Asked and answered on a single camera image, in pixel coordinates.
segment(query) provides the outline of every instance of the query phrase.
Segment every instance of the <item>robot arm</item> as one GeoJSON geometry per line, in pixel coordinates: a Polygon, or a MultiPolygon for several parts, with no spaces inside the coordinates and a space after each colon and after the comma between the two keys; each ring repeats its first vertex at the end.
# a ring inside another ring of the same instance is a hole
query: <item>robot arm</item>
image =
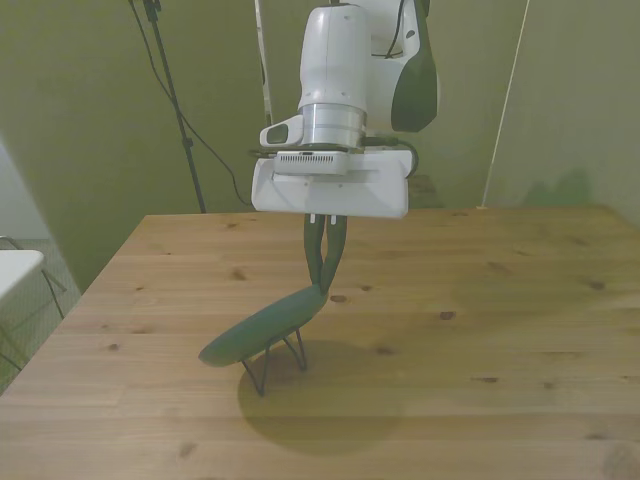
{"type": "Polygon", "coordinates": [[[438,80],[427,13],[425,0],[351,0],[313,10],[298,114],[260,136],[263,147],[279,151],[256,166],[252,200],[258,210],[406,213],[411,154],[365,150],[363,138],[368,131],[418,132],[435,118],[438,80]],[[372,54],[391,44],[399,6],[401,55],[372,54]]]}

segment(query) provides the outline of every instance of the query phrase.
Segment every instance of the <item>wood grain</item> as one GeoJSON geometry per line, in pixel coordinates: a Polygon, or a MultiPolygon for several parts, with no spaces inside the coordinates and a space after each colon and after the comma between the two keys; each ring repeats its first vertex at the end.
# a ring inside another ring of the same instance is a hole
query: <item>wood grain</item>
{"type": "Polygon", "coordinates": [[[300,216],[145,218],[0,398],[0,477],[640,478],[640,234],[609,210],[352,219],[307,373],[276,347],[259,398],[198,361],[308,282],[300,216]]]}

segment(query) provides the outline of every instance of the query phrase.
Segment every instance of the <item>green wall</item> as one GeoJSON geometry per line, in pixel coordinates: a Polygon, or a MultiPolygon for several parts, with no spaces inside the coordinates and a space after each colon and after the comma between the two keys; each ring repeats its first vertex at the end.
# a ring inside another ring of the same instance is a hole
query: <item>green wall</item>
{"type": "MultiPolygon", "coordinates": [[[[248,199],[264,121],[253,1],[162,6],[183,110],[248,199]]],[[[198,211],[175,115],[125,0],[4,1],[0,19],[0,141],[84,289],[144,215],[198,211]]],[[[241,210],[227,173],[194,153],[209,209],[241,210]]]]}
{"type": "Polygon", "coordinates": [[[532,0],[489,206],[607,204],[640,224],[640,3],[532,0]]]}
{"type": "MultiPolygon", "coordinates": [[[[263,0],[276,121],[300,99],[300,53],[311,10],[326,0],[263,0]]],[[[445,206],[479,205],[522,25],[526,0],[432,0],[429,34],[442,83],[441,111],[406,136],[445,206]]]]}

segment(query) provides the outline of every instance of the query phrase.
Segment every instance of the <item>black cable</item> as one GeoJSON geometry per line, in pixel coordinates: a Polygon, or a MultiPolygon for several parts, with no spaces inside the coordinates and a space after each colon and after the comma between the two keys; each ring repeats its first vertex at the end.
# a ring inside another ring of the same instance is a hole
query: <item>black cable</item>
{"type": "Polygon", "coordinates": [[[393,41],[391,42],[391,46],[389,47],[389,51],[384,58],[391,58],[391,52],[393,51],[393,47],[396,46],[396,42],[398,41],[398,35],[400,35],[400,24],[402,23],[402,8],[404,7],[404,0],[400,0],[400,6],[398,7],[398,22],[396,23],[396,33],[393,35],[393,41]]]}
{"type": "MultiPolygon", "coordinates": [[[[396,58],[396,57],[401,57],[403,55],[404,52],[398,52],[398,53],[394,53],[391,55],[390,58],[396,58]]],[[[372,57],[383,57],[383,58],[387,58],[387,54],[386,53],[372,53],[371,54],[372,57]]]]}
{"type": "Polygon", "coordinates": [[[407,178],[413,177],[413,175],[418,170],[418,166],[420,165],[420,155],[418,155],[418,150],[416,150],[416,147],[414,147],[410,142],[407,142],[406,140],[398,139],[398,145],[407,147],[411,151],[411,155],[413,155],[411,171],[409,172],[409,175],[407,175],[407,178]]]}
{"type": "MultiPolygon", "coordinates": [[[[144,28],[142,27],[142,22],[140,21],[140,16],[138,15],[138,11],[136,10],[135,5],[133,4],[133,0],[129,0],[129,5],[131,6],[131,10],[133,11],[133,15],[136,18],[136,23],[138,24],[138,29],[140,30],[140,34],[142,35],[142,41],[144,42],[145,50],[147,51],[147,57],[149,57],[149,63],[151,64],[151,70],[153,71],[153,74],[156,77],[156,80],[160,84],[160,87],[164,91],[164,94],[167,96],[169,101],[171,101],[171,103],[173,104],[173,99],[171,98],[171,94],[169,93],[169,90],[167,90],[167,87],[164,85],[164,82],[160,78],[160,74],[158,73],[158,70],[156,69],[156,65],[155,65],[155,62],[153,60],[153,54],[151,53],[151,47],[149,46],[149,41],[147,40],[147,35],[144,33],[144,28]]],[[[240,203],[242,203],[243,205],[246,205],[248,207],[251,207],[252,206],[251,202],[245,201],[242,198],[242,196],[240,195],[240,191],[238,190],[238,184],[237,184],[237,181],[236,181],[236,176],[235,176],[233,170],[231,169],[231,167],[229,167],[227,162],[225,162],[222,159],[222,157],[218,154],[218,152],[216,152],[213,149],[213,147],[211,147],[211,145],[209,145],[202,138],[202,136],[191,125],[191,123],[189,122],[187,117],[185,117],[184,113],[180,109],[178,109],[178,112],[180,113],[180,116],[182,117],[182,120],[184,121],[184,123],[187,126],[187,128],[191,131],[191,133],[193,133],[193,135],[200,141],[200,143],[202,143],[202,145],[204,145],[204,147],[207,150],[209,150],[209,152],[211,152],[217,158],[217,160],[220,162],[220,164],[227,170],[227,172],[231,176],[231,180],[233,182],[233,189],[234,189],[236,197],[238,197],[238,200],[240,201],[240,203]]]]}
{"type": "Polygon", "coordinates": [[[0,352],[0,357],[4,358],[7,362],[9,362],[13,367],[17,368],[19,372],[22,371],[22,368],[9,357],[7,357],[4,353],[0,352]]]}

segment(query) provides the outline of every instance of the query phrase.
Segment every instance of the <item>robotic hand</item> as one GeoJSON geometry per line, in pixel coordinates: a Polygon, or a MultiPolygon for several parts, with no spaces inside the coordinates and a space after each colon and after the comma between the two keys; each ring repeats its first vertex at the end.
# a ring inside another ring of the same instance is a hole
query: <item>robotic hand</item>
{"type": "Polygon", "coordinates": [[[306,214],[311,286],[253,314],[200,352],[203,362],[216,367],[241,362],[260,395],[276,343],[283,341],[300,369],[307,367],[300,328],[327,302],[345,245],[346,217],[402,217],[407,212],[412,153],[365,149],[390,143],[367,137],[367,129],[418,132],[437,113],[438,80],[425,22],[428,0],[350,1],[311,13],[299,113],[262,132],[262,146],[273,153],[258,160],[253,178],[256,209],[306,214]],[[394,55],[387,49],[397,35],[392,19],[398,4],[402,50],[394,55]],[[382,53],[372,55],[372,49],[382,53]],[[298,351],[288,339],[294,332],[298,351]],[[260,351],[264,367],[258,374],[249,358],[260,351]]]}
{"type": "Polygon", "coordinates": [[[429,0],[350,0],[313,10],[302,49],[298,114],[260,135],[271,154],[255,167],[257,210],[407,213],[412,153],[365,147],[384,145],[367,133],[418,132],[437,114],[428,9],[429,0]],[[387,52],[396,38],[396,51],[387,52]]]}

